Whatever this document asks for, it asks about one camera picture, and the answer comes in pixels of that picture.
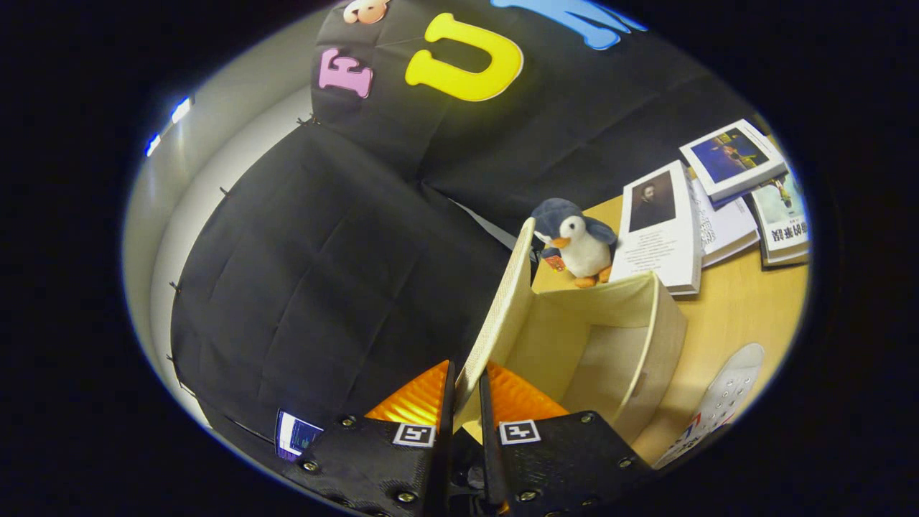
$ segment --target monitor screen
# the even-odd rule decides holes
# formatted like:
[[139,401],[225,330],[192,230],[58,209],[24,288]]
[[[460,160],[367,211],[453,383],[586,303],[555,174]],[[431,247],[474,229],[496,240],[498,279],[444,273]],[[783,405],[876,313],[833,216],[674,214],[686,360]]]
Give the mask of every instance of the monitor screen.
[[288,461],[296,460],[321,432],[322,429],[309,422],[298,419],[286,411],[278,411],[278,432],[275,440],[278,445],[278,456]]

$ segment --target fabric storage box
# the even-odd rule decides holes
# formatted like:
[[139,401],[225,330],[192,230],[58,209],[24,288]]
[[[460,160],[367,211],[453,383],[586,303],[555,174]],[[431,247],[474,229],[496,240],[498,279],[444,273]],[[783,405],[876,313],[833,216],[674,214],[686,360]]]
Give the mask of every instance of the fabric storage box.
[[455,429],[481,439],[478,380],[511,370],[570,412],[594,410],[626,441],[670,384],[686,318],[653,272],[583,290],[533,293],[527,219],[482,330],[457,378]]

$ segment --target wooden table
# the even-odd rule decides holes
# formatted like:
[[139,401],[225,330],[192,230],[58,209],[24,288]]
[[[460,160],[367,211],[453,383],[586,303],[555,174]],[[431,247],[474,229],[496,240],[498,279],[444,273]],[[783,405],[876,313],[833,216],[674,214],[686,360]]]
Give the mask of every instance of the wooden table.
[[[622,197],[584,211],[619,228]],[[798,328],[807,292],[809,266],[762,271],[759,246],[702,270],[698,295],[675,297],[686,315],[686,341],[670,387],[651,423],[631,444],[648,463],[660,458],[683,432],[705,390],[737,350],[758,342],[766,350],[763,368],[737,419],[762,392],[782,363]],[[569,271],[556,272],[540,261],[533,291],[577,289]]]

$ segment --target ceiling light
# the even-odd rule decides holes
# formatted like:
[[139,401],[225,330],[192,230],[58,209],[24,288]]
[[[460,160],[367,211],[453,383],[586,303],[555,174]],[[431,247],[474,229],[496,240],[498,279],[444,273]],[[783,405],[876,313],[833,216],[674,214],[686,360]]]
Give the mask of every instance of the ceiling light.
[[147,156],[153,154],[153,149],[156,149],[156,146],[160,144],[160,135],[155,135],[150,143],[147,145]]
[[186,98],[182,101],[181,104],[176,106],[176,110],[173,111],[173,123],[178,122],[182,117],[185,117],[186,113],[191,110],[191,99]]

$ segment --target screw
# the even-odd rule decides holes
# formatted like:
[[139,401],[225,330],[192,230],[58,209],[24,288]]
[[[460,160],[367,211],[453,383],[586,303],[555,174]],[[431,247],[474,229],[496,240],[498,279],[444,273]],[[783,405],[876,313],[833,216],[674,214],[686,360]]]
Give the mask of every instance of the screw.
[[331,499],[329,499],[329,500],[330,500],[331,502],[340,504],[340,505],[344,506],[345,508],[354,508],[354,504],[352,504],[351,501],[349,501],[349,500],[347,500],[347,499],[344,499],[344,498],[331,498]]

